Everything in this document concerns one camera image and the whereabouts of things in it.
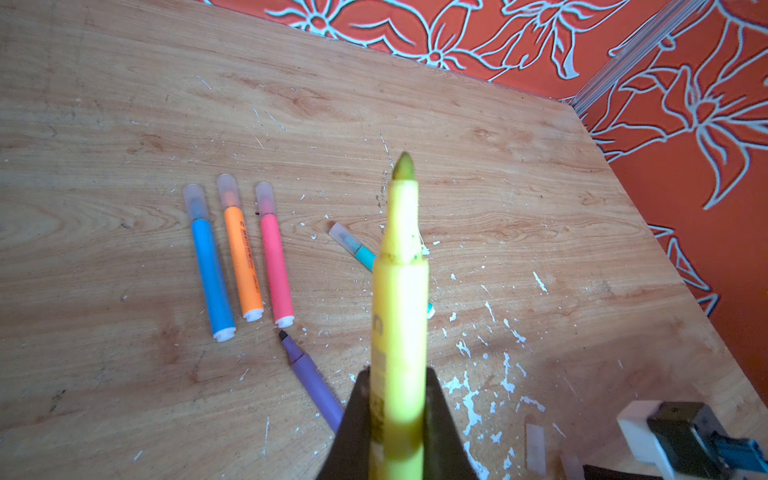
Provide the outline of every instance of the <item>teal marker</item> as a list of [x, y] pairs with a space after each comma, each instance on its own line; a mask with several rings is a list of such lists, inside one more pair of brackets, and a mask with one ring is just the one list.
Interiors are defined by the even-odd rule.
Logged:
[[[352, 232], [344, 228], [341, 223], [336, 223], [331, 227], [329, 235], [333, 239], [350, 252], [353, 257], [360, 260], [368, 270], [373, 271], [373, 261], [376, 260], [376, 255], [365, 245], [360, 242]], [[427, 304], [427, 320], [435, 316], [435, 307], [431, 303]]]

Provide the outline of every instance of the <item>orange wall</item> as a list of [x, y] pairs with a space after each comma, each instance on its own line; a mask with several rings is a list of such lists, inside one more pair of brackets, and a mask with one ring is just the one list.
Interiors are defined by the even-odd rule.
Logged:
[[709, 0], [583, 118], [768, 400], [768, 5]]
[[667, 0], [204, 0], [557, 99]]

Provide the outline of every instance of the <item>orange marker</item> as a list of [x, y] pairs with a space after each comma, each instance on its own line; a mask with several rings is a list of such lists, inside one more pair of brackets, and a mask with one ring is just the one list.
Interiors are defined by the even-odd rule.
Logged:
[[240, 294], [240, 307], [243, 317], [249, 322], [261, 318], [264, 304], [261, 301], [259, 280], [256, 277], [256, 265], [250, 254], [248, 232], [245, 229], [243, 211], [240, 209], [240, 194], [237, 191], [235, 177], [229, 174], [219, 176], [221, 207], [224, 209], [224, 221], [227, 223], [227, 236], [230, 238], [230, 252], [235, 267], [237, 292]]

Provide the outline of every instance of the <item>highlighter pen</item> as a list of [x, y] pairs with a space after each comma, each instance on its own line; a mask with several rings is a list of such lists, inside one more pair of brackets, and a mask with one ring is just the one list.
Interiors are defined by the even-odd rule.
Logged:
[[317, 409], [323, 414], [328, 426], [333, 430], [333, 433], [336, 433], [339, 430], [339, 425], [341, 425], [341, 418], [344, 416], [339, 400], [336, 400], [336, 397], [331, 393], [310, 356], [303, 352], [293, 339], [282, 330], [280, 330], [280, 342], [288, 353], [288, 360], [291, 368], [293, 368], [293, 373], [299, 377], [299, 381], [312, 397]]
[[[336, 222], [331, 227], [331, 231], [328, 234], [333, 239], [350, 252], [353, 257], [360, 260], [365, 268], [373, 271], [373, 261], [376, 260], [376, 255], [371, 250], [362, 244], [352, 232], [347, 230], [341, 223]], [[435, 316], [435, 307], [431, 303], [427, 303], [427, 320]]]
[[243, 318], [254, 322], [264, 313], [264, 304], [261, 302], [256, 265], [250, 254], [245, 218], [240, 209], [237, 181], [232, 175], [223, 174], [216, 183], [219, 186], [221, 207], [224, 209], [224, 221], [227, 223], [227, 236], [230, 238], [230, 253], [237, 279], [237, 292], [240, 294], [240, 308], [243, 310]]
[[197, 266], [200, 267], [200, 278], [203, 280], [210, 329], [217, 342], [226, 342], [235, 336], [235, 321], [224, 274], [221, 271], [219, 252], [216, 250], [214, 229], [208, 220], [203, 188], [197, 184], [184, 187], [184, 204], [187, 206], [187, 216], [192, 222], [194, 249], [197, 253]]
[[256, 185], [256, 202], [261, 216], [261, 237], [266, 257], [266, 275], [270, 279], [270, 296], [275, 325], [284, 329], [293, 325], [293, 301], [290, 298], [290, 284], [283, 254], [283, 240], [277, 223], [275, 195], [272, 185], [262, 182]]
[[371, 448], [368, 478], [422, 478], [429, 265], [419, 240], [419, 184], [400, 156], [389, 182], [389, 224], [373, 263]]

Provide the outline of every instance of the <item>marker cap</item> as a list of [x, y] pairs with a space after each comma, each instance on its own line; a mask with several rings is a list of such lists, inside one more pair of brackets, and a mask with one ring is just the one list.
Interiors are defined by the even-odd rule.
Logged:
[[187, 206], [187, 216], [190, 221], [208, 220], [208, 207], [205, 205], [205, 192], [198, 184], [184, 187], [184, 204]]
[[229, 174], [222, 174], [216, 179], [216, 185], [219, 186], [219, 197], [221, 198], [221, 207], [240, 208], [240, 192], [237, 189], [237, 180]]
[[341, 223], [334, 224], [328, 234], [352, 255], [356, 255], [360, 247], [362, 247], [360, 240], [357, 240]]
[[259, 214], [275, 215], [275, 194], [272, 192], [272, 185], [269, 182], [261, 182], [256, 185], [256, 202], [259, 203]]

